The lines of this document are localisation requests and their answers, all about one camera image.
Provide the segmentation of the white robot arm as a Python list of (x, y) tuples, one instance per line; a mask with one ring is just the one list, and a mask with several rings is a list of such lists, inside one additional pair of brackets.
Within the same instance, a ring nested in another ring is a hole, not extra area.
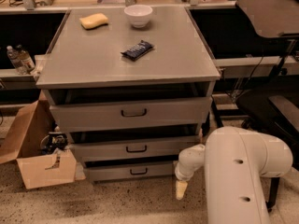
[(180, 151), (175, 167), (176, 197), (202, 168), (208, 224), (271, 224), (261, 179), (282, 177), (292, 152), (281, 139), (236, 127), (213, 131), (206, 142)]

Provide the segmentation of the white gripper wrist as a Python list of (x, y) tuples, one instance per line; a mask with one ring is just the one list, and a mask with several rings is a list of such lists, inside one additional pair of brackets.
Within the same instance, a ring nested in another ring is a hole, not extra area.
[(178, 163), (175, 167), (176, 198), (181, 200), (184, 197), (188, 183), (194, 173), (200, 169), (205, 162), (205, 146), (202, 144), (183, 149), (178, 155)]

